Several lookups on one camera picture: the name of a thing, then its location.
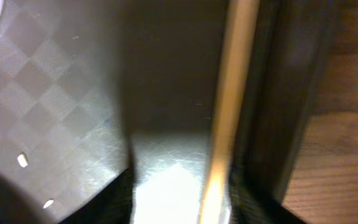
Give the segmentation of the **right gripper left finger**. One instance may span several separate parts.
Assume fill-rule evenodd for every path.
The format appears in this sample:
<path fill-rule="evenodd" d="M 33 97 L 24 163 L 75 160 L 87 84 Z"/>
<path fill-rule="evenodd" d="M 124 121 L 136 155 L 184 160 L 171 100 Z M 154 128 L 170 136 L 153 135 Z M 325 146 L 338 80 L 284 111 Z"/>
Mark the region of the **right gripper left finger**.
<path fill-rule="evenodd" d="M 134 154 L 131 149 L 127 162 L 128 168 L 62 223 L 130 224 L 135 186 Z"/>

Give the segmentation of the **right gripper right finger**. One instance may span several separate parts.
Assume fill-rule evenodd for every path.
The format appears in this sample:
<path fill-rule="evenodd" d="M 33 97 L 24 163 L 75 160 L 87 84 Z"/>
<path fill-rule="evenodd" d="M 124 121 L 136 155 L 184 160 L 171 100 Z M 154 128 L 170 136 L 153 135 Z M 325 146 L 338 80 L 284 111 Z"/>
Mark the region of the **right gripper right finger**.
<path fill-rule="evenodd" d="M 240 167 L 231 167 L 229 197 L 232 208 L 230 224 L 305 224 Z"/>

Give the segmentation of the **wooden chopstick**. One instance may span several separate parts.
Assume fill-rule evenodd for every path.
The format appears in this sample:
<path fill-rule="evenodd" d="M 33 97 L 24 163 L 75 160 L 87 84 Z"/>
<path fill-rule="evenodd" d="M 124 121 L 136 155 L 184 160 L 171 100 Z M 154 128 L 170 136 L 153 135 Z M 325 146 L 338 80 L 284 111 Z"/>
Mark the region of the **wooden chopstick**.
<path fill-rule="evenodd" d="M 259 0 L 230 0 L 212 124 L 212 152 L 199 224 L 217 224 L 242 108 Z"/>

